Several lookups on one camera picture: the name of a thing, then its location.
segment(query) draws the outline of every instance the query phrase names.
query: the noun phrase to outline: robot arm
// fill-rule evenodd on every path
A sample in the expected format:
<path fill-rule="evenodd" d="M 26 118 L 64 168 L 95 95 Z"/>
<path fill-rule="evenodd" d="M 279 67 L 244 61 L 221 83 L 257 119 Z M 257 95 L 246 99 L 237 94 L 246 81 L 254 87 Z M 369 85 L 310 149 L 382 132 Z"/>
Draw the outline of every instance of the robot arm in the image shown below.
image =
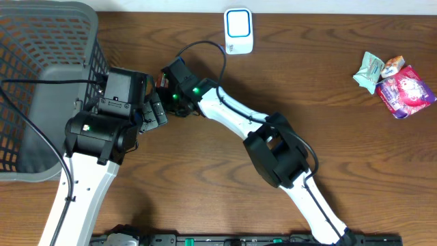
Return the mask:
<path fill-rule="evenodd" d="M 172 94 L 178 95 L 178 101 L 173 103 L 173 107 L 185 107 L 186 111 L 198 110 L 205 117 L 220 122 L 241 137 L 258 173 L 270 185 L 281 188 L 291 197 L 308 221 L 316 240 L 327 245 L 339 241 L 349 241 L 353 245 L 349 229 L 335 216 L 316 187 L 314 179 L 311 177 L 305 182 L 305 178 L 311 173 L 306 162 L 307 151 L 297 139 L 285 132 L 293 130 L 281 114 L 269 116 L 249 109 L 228 96 L 220 87 L 220 96 L 233 108 L 252 116 L 253 119 L 284 127 L 278 131 L 242 117 L 219 100 L 213 81 L 200 81 L 179 57 L 164 68 L 163 72 L 169 80 L 169 89 L 177 88 L 172 91 Z M 270 148 L 268 144 L 273 139 L 280 139 L 280 142 Z"/>
<path fill-rule="evenodd" d="M 66 173 L 62 171 L 55 202 L 39 246 L 88 245 L 103 198 L 117 175 L 126 151 L 137 145 L 137 135 L 167 122 L 159 96 L 145 95 L 152 78 L 140 72 L 112 68 L 104 75 L 104 96 L 98 112 L 78 112 L 66 124 L 64 161 L 74 180 L 67 211 Z M 64 222 L 55 233 L 60 217 Z"/>
<path fill-rule="evenodd" d="M 224 100 L 226 100 L 227 103 L 231 104 L 236 109 L 244 112 L 247 115 L 251 115 L 255 119 L 264 120 L 265 118 L 268 117 L 268 115 L 266 114 L 258 113 L 256 111 L 249 109 L 248 107 L 245 107 L 244 105 L 240 104 L 238 101 L 226 95 L 226 93 L 223 91 L 222 88 L 219 89 L 220 89 L 220 95 L 224 98 Z M 226 107 L 224 104 L 220 103 L 219 98 L 216 95 L 215 88 L 212 88 L 211 90 L 206 92 L 202 96 L 202 100 L 199 101 L 198 105 L 201 112 L 207 118 L 211 120 L 216 120 L 217 122 L 220 122 L 221 124 L 225 125 L 229 130 L 233 131 L 243 140 L 246 140 L 251 133 L 256 133 L 256 131 L 258 131 L 262 127 L 261 124 L 256 122 L 250 122 L 248 119 L 242 117 L 241 115 L 238 115 L 237 113 Z M 252 141 L 252 139 L 253 138 L 250 138 L 250 141 L 245 141 L 245 146 L 246 148 L 249 148 L 249 150 L 252 150 L 251 151 L 252 153 L 254 153 L 257 151 L 254 148 L 256 148 L 255 146 L 258 143 L 255 143 L 256 140 Z M 261 164 L 262 159 L 264 158 L 266 158 L 264 154 L 260 156 L 252 156 L 253 161 L 254 162 L 258 161 L 259 164 Z M 265 172 L 264 168 L 259 168 L 258 169 L 259 173 L 262 176 L 267 176 L 268 172 Z M 322 214 L 322 211 L 318 208 L 318 205 L 315 203 L 315 200 L 318 202 L 322 210 L 326 213 L 326 216 L 331 220 L 333 225 L 336 227 L 338 233 L 340 233 L 340 236 L 343 236 L 346 233 L 346 229 L 347 229 L 346 224 L 335 216 L 334 212 L 331 210 L 329 205 L 326 203 L 326 200 L 319 192 L 317 186 L 314 183 L 314 179 L 312 177 L 308 179 L 307 185 L 311 190 L 315 200 L 311 197 L 310 193 L 304 186 L 304 179 L 310 173 L 311 170 L 306 166 L 305 169 L 300 170 L 299 175 L 294 176 L 294 179 L 290 180 L 290 182 L 292 182 L 292 185 L 290 184 L 285 186 L 279 185 L 279 188 L 284 190 L 291 197 L 295 205 L 298 207 L 299 211 L 303 214 L 305 219 L 308 221 L 308 224 L 311 228 L 311 233 L 313 234 L 315 239 L 317 239 L 320 243 L 328 244 L 328 245 L 337 243 L 340 240 L 339 236 L 333 230 L 331 225 L 326 221 L 325 216 Z"/>

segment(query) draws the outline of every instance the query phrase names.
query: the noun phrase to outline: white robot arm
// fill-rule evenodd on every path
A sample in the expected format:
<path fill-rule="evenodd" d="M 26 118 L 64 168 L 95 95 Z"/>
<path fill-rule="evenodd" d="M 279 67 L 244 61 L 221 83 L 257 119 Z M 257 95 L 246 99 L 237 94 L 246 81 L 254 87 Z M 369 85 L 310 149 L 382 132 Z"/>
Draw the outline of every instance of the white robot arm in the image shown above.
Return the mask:
<path fill-rule="evenodd" d="M 216 120 L 241 137 L 258 173 L 270 185 L 281 188 L 291 197 L 317 241 L 331 245 L 349 240 L 346 235 L 349 229 L 345 223 L 335 216 L 312 176 L 306 178 L 311 173 L 305 160 L 307 151 L 297 139 L 287 134 L 292 128 L 282 115 L 276 113 L 269 116 L 249 109 L 228 96 L 221 87 L 217 88 L 215 82 L 208 79 L 200 81 L 180 57 L 163 72 L 169 80 L 169 88 L 177 88 L 172 92 L 178 95 L 176 105 L 188 105 L 187 111 L 197 109 L 205 117 Z M 281 125 L 281 130 L 261 124 L 265 121 L 270 122 L 269 125 Z M 267 143 L 274 138 L 281 138 L 281 141 L 270 149 Z"/>
<path fill-rule="evenodd" d="M 223 97 L 223 100 L 225 100 L 228 104 L 231 104 L 232 107 L 237 108 L 247 115 L 251 115 L 255 119 L 265 120 L 268 117 L 268 115 L 251 110 L 234 100 L 228 96 L 222 88 L 219 88 L 219 93 L 220 96 Z M 202 99 L 199 101 L 198 105 L 201 112 L 207 118 L 216 120 L 217 122 L 225 125 L 229 130 L 233 131 L 243 140 L 245 140 L 250 133 L 256 132 L 262 126 L 257 122 L 250 122 L 248 119 L 238 115 L 221 103 L 216 94 L 215 88 L 212 88 L 206 92 L 202 96 Z M 345 234 L 347 229 L 346 224 L 335 216 L 334 212 L 326 203 L 326 200 L 323 198 L 322 194 L 319 192 L 319 189 L 316 187 L 312 177 L 308 179 L 307 185 L 311 190 L 315 200 L 311 197 L 310 193 L 304 186 L 304 179 L 310 173 L 310 169 L 307 169 L 305 172 L 301 172 L 301 174 L 299 174 L 293 180 L 292 188 L 286 188 L 284 186 L 279 187 L 291 197 L 299 211 L 308 221 L 308 224 L 311 228 L 311 233 L 315 239 L 323 244 L 335 244 L 340 240 L 340 238 L 333 230 L 331 225 L 327 222 L 325 216 L 318 208 L 318 205 L 315 203 L 315 201 L 318 202 L 322 210 L 326 213 L 326 216 L 335 226 L 338 233 L 340 233 L 340 236 Z"/>

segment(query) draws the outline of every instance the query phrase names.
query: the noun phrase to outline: black wire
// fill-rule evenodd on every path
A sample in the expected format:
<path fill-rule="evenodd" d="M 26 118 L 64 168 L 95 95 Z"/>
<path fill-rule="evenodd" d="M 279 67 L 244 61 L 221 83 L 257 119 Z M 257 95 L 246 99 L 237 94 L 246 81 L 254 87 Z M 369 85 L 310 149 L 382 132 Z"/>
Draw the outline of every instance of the black wire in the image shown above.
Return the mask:
<path fill-rule="evenodd" d="M 17 80 L 4 79 L 1 81 L 1 84 L 3 84 L 3 82 L 28 83 L 28 82 L 23 82 L 23 81 L 26 81 L 26 80 L 23 80 L 23 79 L 17 79 Z M 59 162 L 61 163 L 62 168 L 64 169 L 64 171 L 66 173 L 66 178 L 67 178 L 67 183 L 68 183 L 68 194 L 67 194 L 67 198 L 66 198 L 66 203 L 64 205 L 64 209 L 62 210 L 61 217 L 59 218 L 59 222 L 56 226 L 55 232 L 53 233 L 52 241 L 50 243 L 50 245 L 53 246 L 56 243 L 57 236 L 59 235 L 59 231 L 61 230 L 62 223 L 64 222 L 64 219 L 65 219 L 67 211 L 68 211 L 68 207 L 70 206 L 70 202 L 72 200 L 74 184 L 73 184 L 73 179 L 72 179 L 70 170 L 68 169 L 66 162 L 62 158 L 61 153 L 59 153 L 59 151 L 56 149 L 56 147 L 53 145 L 53 143 L 50 141 L 50 139 L 48 139 L 48 137 L 31 120 L 29 120 L 25 116 L 25 114 L 20 111 L 20 109 L 18 109 L 14 105 L 14 103 L 8 98 L 6 93 L 3 91 L 1 86 L 0 86 L 0 96 L 3 97 L 5 102 L 26 122 L 26 124 L 28 124 L 30 126 L 30 128 L 32 128 L 32 130 L 34 130 L 35 133 L 38 134 L 44 142 L 46 142 L 46 144 L 50 147 L 50 149 L 55 153 L 56 157 L 58 158 Z"/>
<path fill-rule="evenodd" d="M 276 124 L 272 124 L 272 123 L 269 123 L 269 122 L 266 122 L 266 121 L 263 121 L 263 120 L 255 119 L 251 115 L 247 115 L 247 114 L 239 111 L 238 109 L 232 107 L 231 105 L 229 105 L 224 100 L 224 98 L 220 95 L 219 89 L 220 89 L 220 86 L 221 86 L 221 82 L 223 80 L 223 75 L 225 74 L 227 60 L 226 60 L 226 52 L 225 52 L 225 50 L 223 49 L 223 47 L 220 44 L 217 44 L 217 43 L 209 41 L 209 40 L 202 40 L 202 41 L 193 42 L 193 43 L 185 46 L 182 50 L 180 50 L 179 53 L 176 55 L 176 57 L 180 56 L 186 49 L 188 49 L 188 48 L 190 48 L 192 46 L 195 46 L 196 44 L 211 44 L 211 45 L 217 47 L 220 50 L 220 52 L 223 54 L 223 67 L 222 67 L 222 69 L 220 71 L 220 75 L 218 76 L 217 87 L 216 87 L 216 94 L 217 94 L 218 99 L 220 100 L 220 103 L 224 104 L 228 109 L 231 109 L 233 112 L 235 112 L 238 115 L 248 119 L 251 122 L 256 122 L 256 123 L 259 123 L 259 124 L 263 124 L 265 126 L 269 126 L 271 128 L 276 128 L 277 130 L 282 130 L 282 131 L 285 131 L 285 132 L 289 133 L 290 135 L 295 137 L 298 141 L 300 141 L 308 149 L 308 151 L 311 153 L 311 156 L 314 159 L 314 170 L 307 177 L 305 177 L 305 179 L 303 181 L 304 187 L 308 191 L 309 195 L 313 198 L 313 201 L 315 202 L 315 204 L 319 208 L 320 212 L 322 212 L 322 214 L 325 217 L 326 221 L 329 223 L 329 225 L 332 227 L 332 229 L 335 231 L 335 233 L 337 234 L 337 236 L 339 237 L 339 239 L 341 241 L 342 237 L 340 236 L 339 231 L 333 225 L 332 221 L 328 218 L 328 216 L 324 212 L 323 208 L 320 206 L 319 202 L 314 197 L 314 194 L 311 192 L 311 190 L 310 190 L 310 188 L 309 188 L 309 186 L 307 184 L 308 179 L 312 178 L 317 173 L 317 171 L 319 170 L 319 160 L 318 160 L 317 155 L 315 154 L 313 148 L 304 139 L 299 137 L 295 132 L 291 131 L 290 129 L 288 129 L 286 127 L 282 127 L 282 126 L 276 125 Z"/>
<path fill-rule="evenodd" d="M 75 79 L 75 80 L 67 80 L 67 81 L 44 81 L 44 80 L 35 80 L 35 79 L 4 79 L 1 81 L 2 83 L 35 83 L 35 84 L 49 84 L 49 85 L 63 85 L 63 84 L 71 84 L 71 83 L 89 83 L 94 85 L 102 85 L 103 81 L 91 81 L 86 79 Z"/>
<path fill-rule="evenodd" d="M 106 238 L 94 239 L 94 240 L 91 240 L 88 245 L 91 245 L 92 243 L 103 243 L 106 241 L 107 241 Z"/>

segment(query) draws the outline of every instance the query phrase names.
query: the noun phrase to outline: white device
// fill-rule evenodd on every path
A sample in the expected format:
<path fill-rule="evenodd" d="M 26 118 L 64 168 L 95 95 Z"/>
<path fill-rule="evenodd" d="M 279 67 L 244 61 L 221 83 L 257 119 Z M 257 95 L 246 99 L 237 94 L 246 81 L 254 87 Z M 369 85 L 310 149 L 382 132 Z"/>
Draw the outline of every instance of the white device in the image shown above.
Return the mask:
<path fill-rule="evenodd" d="M 252 12 L 246 8 L 232 8 L 226 10 L 224 18 L 226 53 L 238 55 L 252 52 Z"/>

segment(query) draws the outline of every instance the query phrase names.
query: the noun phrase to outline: green connector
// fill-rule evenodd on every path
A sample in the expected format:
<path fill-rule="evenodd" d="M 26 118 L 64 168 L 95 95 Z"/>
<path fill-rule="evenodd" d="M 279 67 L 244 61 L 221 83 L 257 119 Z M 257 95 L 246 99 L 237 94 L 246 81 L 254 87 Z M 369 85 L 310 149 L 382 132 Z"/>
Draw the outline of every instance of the green connector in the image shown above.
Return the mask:
<path fill-rule="evenodd" d="M 194 246 L 194 239 L 192 238 L 185 239 L 185 246 Z"/>

